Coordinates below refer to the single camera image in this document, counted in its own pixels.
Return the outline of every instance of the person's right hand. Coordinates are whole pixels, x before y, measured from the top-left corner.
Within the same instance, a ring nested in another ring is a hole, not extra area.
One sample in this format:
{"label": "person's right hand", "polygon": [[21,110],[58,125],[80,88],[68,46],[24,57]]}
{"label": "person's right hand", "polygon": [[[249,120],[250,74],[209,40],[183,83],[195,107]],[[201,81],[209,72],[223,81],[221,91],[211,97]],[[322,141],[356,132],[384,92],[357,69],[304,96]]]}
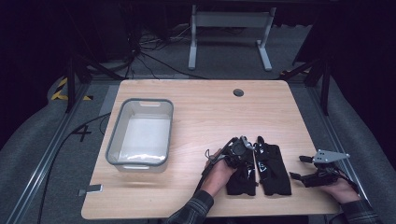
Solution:
{"label": "person's right hand", "polygon": [[335,183],[327,186],[320,186],[321,190],[329,193],[339,203],[351,203],[361,200],[361,197],[343,178],[338,178]]}

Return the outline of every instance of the metal frame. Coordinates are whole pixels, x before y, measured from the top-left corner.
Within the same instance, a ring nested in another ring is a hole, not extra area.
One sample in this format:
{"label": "metal frame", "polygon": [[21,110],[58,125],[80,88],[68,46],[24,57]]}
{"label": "metal frame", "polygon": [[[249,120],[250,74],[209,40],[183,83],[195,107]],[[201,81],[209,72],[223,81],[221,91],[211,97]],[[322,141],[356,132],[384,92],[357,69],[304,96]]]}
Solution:
{"label": "metal frame", "polygon": [[191,46],[189,69],[194,70],[196,65],[197,38],[196,29],[202,27],[251,27],[264,28],[261,40],[257,40],[257,48],[262,56],[265,71],[271,71],[272,66],[268,58],[265,44],[271,30],[276,8],[269,12],[207,12],[197,11],[196,5],[192,6],[191,13]]}

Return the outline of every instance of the table top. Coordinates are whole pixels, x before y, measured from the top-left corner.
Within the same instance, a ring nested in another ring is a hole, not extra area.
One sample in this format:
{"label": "table top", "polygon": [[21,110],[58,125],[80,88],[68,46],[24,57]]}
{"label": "table top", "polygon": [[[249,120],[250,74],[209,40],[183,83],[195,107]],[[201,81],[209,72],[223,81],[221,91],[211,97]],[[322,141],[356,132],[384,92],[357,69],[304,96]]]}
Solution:
{"label": "table top", "polygon": [[[235,89],[244,92],[233,95]],[[168,99],[174,104],[168,165],[163,173],[123,173],[106,161],[106,148],[122,102],[130,98]],[[126,80],[120,84],[91,185],[103,191],[86,195],[87,219],[169,217],[192,196],[204,170],[205,151],[222,148],[244,135],[260,135],[279,145],[288,172],[313,174],[313,164],[299,156],[316,151],[288,84],[264,80]],[[333,214],[338,204],[319,189],[290,180],[291,196],[230,196],[223,189],[209,217]]]}

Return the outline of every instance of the gray carpet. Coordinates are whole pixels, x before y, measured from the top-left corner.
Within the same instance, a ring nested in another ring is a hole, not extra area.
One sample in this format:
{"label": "gray carpet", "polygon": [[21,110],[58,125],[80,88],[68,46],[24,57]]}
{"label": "gray carpet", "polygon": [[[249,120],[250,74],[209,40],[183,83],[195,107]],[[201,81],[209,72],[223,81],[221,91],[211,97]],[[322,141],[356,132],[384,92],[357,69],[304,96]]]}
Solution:
{"label": "gray carpet", "polygon": [[[182,73],[189,73],[211,79],[272,79],[282,70],[291,69],[299,47],[309,27],[273,28],[267,43],[267,51],[273,66],[272,72],[264,72],[259,52],[254,41],[260,39],[262,31],[246,29],[240,35],[221,30],[204,30],[198,38],[197,64],[194,71],[188,67],[190,42],[181,40],[161,50],[146,53],[168,63]],[[132,63],[130,78],[188,78],[149,57],[139,56]],[[126,69],[119,71],[124,76]],[[308,89],[300,82],[299,75],[290,82],[290,88],[302,113],[306,127],[316,148],[335,150],[337,143],[351,154],[350,162],[359,177],[365,195],[385,223],[396,223],[392,213],[395,206],[396,174],[390,166],[375,138],[351,108],[332,81],[329,97],[329,117],[323,117],[317,109],[320,85]],[[87,120],[109,112],[119,82],[106,76],[95,76],[85,95],[93,96],[91,101],[81,101],[73,114],[62,139]],[[58,86],[54,83],[49,90],[49,99]],[[56,133],[64,113],[66,101],[51,101],[13,134],[0,151],[0,222],[6,222],[22,195],[29,178],[40,162]],[[336,136],[330,135],[334,129]],[[52,167],[46,200],[42,210],[41,223],[148,223],[148,220],[101,220],[89,221],[81,217],[84,201],[78,190],[89,185],[93,167],[99,152],[107,117],[88,124],[81,142],[81,134],[72,134],[65,141]],[[24,216],[22,223],[37,221],[43,196],[42,182]],[[323,216],[311,216],[311,224],[324,223]]]}

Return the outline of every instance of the white plastic container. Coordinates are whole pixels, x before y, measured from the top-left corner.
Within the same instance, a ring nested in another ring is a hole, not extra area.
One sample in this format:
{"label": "white plastic container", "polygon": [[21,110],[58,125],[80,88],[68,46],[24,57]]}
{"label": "white plastic container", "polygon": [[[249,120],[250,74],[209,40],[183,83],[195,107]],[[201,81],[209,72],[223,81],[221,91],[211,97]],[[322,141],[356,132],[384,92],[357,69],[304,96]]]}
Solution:
{"label": "white plastic container", "polygon": [[123,172],[163,172],[168,159],[173,110],[169,100],[126,100],[108,143],[107,161]]}

